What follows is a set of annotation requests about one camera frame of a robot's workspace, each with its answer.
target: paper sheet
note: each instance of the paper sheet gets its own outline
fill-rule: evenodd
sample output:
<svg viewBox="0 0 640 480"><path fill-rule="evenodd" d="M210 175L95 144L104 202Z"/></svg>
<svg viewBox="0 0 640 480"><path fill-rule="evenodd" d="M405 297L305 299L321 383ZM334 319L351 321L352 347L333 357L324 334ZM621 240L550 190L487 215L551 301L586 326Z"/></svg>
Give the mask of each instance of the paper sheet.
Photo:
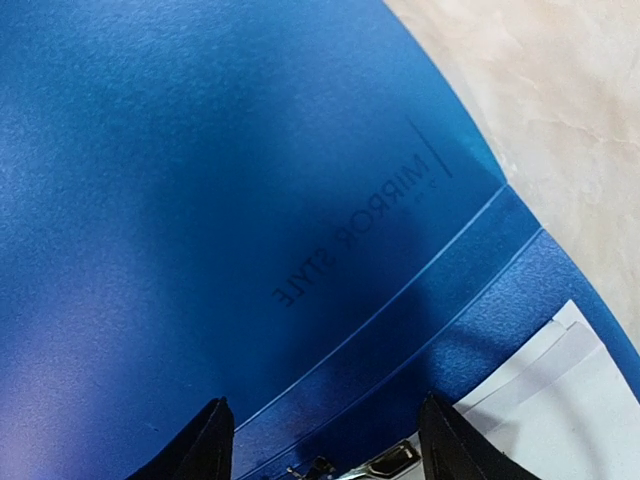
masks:
<svg viewBox="0 0 640 480"><path fill-rule="evenodd" d="M573 302L456 408L542 480L640 478L640 405Z"/></svg>

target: blue plastic surface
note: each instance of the blue plastic surface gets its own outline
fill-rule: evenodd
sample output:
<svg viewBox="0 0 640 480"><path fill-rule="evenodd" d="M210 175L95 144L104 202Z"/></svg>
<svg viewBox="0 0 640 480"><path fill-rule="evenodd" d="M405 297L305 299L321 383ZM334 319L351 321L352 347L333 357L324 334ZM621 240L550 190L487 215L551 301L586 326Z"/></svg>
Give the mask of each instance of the blue plastic surface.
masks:
<svg viewBox="0 0 640 480"><path fill-rule="evenodd" d="M5 2L0 181L0 472L124 477L221 395L235 478L348 468L569 297L639 391L382 3Z"/></svg>

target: folder cover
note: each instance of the folder cover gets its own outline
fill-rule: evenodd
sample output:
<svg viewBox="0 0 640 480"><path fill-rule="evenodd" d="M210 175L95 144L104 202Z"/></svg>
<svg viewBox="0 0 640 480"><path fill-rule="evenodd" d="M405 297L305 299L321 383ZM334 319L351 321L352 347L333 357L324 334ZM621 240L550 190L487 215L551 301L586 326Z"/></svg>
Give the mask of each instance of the folder cover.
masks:
<svg viewBox="0 0 640 480"><path fill-rule="evenodd" d="M124 478L223 396L234 479L344 472L569 299L640 391L622 329L382 2L0 13L7 478Z"/></svg>

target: marble surface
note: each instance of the marble surface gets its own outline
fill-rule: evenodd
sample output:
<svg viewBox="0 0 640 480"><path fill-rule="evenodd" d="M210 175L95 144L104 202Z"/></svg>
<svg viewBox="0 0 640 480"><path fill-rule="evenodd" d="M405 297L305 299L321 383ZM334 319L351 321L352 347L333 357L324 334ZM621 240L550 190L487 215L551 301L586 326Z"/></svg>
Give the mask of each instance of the marble surface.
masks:
<svg viewBox="0 0 640 480"><path fill-rule="evenodd" d="M387 4L640 348L640 3Z"/></svg>

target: metal latch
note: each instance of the metal latch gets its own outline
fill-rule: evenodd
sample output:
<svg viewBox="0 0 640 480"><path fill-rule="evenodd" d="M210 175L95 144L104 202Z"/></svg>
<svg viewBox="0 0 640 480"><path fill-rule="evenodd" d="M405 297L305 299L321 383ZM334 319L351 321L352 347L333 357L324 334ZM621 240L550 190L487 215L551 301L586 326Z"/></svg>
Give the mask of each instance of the metal latch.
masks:
<svg viewBox="0 0 640 480"><path fill-rule="evenodd" d="M377 478L390 480L420 463L420 454L411 442L403 440L370 462L346 473L339 480Z"/></svg>

